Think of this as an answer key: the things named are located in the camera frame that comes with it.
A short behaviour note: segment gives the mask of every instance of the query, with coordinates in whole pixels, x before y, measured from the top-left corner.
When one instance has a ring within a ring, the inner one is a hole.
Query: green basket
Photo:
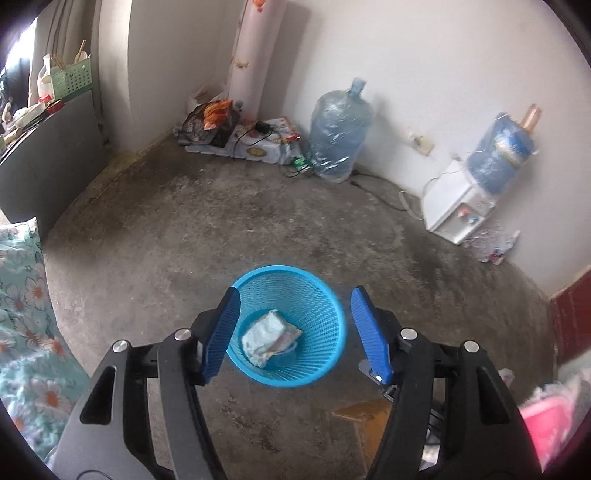
[[[92,87],[90,57],[70,65],[65,70],[53,73],[51,82],[56,100],[72,97]]]

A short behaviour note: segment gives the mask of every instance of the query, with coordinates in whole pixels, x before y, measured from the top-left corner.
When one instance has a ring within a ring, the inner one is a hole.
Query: concrete floor
[[[363,284],[433,341],[477,340],[498,368],[514,370],[518,400],[553,375],[547,305],[509,263],[481,264],[348,183],[188,154],[172,138],[122,173],[103,173],[57,222],[44,253],[60,328],[89,372],[113,341],[158,342],[217,305],[243,273],[289,264],[332,286],[345,309]],[[226,359],[200,399],[228,477],[357,478],[353,428],[331,412],[379,397],[357,370],[362,357],[351,324],[337,367],[308,387],[260,385]],[[151,414],[168,465],[156,403]]]

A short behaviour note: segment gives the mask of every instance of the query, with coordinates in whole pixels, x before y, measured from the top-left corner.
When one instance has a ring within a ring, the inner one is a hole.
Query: pink cylinder
[[[228,80],[228,98],[241,101],[242,119],[258,118],[262,91],[287,0],[248,0]]]

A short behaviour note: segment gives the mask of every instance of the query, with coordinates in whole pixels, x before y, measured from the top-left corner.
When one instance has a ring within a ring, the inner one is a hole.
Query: floral bedsheet
[[[0,400],[41,459],[87,385],[57,328],[36,220],[0,226]]]

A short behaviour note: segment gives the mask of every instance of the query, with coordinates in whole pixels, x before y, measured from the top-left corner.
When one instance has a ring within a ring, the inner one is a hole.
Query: blue plastic basket
[[[228,356],[246,375],[272,387],[300,387],[333,368],[345,348],[347,324],[339,301],[324,282],[299,268],[271,265],[247,273],[233,286],[240,292],[241,308]],[[241,339],[272,309],[303,333],[293,364],[258,368],[244,355]]]

